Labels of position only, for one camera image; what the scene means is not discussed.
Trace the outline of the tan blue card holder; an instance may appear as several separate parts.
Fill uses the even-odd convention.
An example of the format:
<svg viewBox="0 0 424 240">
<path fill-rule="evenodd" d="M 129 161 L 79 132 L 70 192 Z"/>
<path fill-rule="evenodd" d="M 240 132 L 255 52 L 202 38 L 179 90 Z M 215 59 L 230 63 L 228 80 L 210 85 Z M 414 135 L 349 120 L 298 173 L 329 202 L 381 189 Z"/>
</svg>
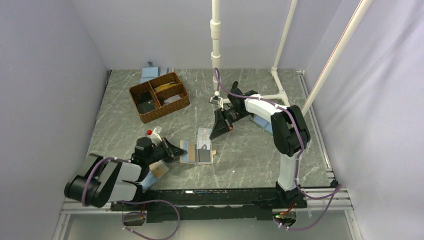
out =
<svg viewBox="0 0 424 240">
<path fill-rule="evenodd" d="M 191 165 L 210 165 L 214 163 L 214 156 L 216 150 L 211 146 L 210 149 L 197 148 L 197 144 L 185 140 L 181 140 L 179 147 L 187 153 L 179 158 L 179 162 L 182 164 Z"/>
</svg>

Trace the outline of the silver grey vip card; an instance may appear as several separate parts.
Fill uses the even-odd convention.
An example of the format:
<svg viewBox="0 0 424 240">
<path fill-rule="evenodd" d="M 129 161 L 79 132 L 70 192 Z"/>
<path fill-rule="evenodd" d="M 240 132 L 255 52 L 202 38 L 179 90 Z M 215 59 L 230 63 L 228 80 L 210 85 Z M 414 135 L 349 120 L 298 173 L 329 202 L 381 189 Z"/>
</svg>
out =
<svg viewBox="0 0 424 240">
<path fill-rule="evenodd" d="M 199 127 L 197 131 L 196 147 L 199 150 L 210 150 L 211 149 L 211 136 L 212 129 Z"/>
</svg>

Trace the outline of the gold credit card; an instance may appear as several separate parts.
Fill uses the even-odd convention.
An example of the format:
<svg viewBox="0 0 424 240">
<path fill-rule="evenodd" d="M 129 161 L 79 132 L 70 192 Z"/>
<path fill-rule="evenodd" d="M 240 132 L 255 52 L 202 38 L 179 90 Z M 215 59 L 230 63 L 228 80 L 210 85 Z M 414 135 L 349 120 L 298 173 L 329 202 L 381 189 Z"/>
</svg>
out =
<svg viewBox="0 0 424 240">
<path fill-rule="evenodd" d="M 170 89 L 171 87 L 176 86 L 177 84 L 178 84 L 177 82 L 172 81 L 172 82 L 161 84 L 159 86 L 154 86 L 153 90 L 154 90 L 155 93 L 159 93 L 159 92 L 165 91 L 167 89 Z"/>
</svg>

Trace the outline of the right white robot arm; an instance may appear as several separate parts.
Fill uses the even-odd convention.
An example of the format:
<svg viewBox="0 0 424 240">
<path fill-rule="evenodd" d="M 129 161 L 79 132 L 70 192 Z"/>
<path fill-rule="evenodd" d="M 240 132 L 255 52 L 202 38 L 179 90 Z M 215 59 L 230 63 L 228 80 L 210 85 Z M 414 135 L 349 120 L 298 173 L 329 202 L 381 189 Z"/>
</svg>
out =
<svg viewBox="0 0 424 240">
<path fill-rule="evenodd" d="M 249 115 L 259 116 L 269 122 L 274 145 L 280 153 L 277 179 L 280 190 L 275 194 L 275 200 L 280 207 L 287 208 L 300 192 L 299 162 L 311 139 L 306 121 L 297 105 L 276 104 L 254 90 L 243 93 L 238 84 L 238 81 L 234 81 L 228 94 L 230 108 L 219 107 L 214 111 L 214 125 L 209 138 L 213 140 L 229 133 L 235 122 Z"/>
</svg>

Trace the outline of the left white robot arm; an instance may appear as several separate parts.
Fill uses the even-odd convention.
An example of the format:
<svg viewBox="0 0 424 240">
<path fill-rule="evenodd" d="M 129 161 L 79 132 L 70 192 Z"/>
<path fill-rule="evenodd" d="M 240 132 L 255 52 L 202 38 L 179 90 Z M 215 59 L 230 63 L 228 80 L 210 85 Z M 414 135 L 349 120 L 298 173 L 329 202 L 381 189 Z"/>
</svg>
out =
<svg viewBox="0 0 424 240">
<path fill-rule="evenodd" d="M 150 137 L 136 141 L 130 159 L 103 157 L 90 153 L 66 183 L 66 198 L 79 201 L 84 207 L 103 207 L 120 202 L 131 210 L 144 203 L 143 192 L 154 186 L 172 168 L 170 163 L 187 154 L 165 137 L 153 142 Z"/>
</svg>

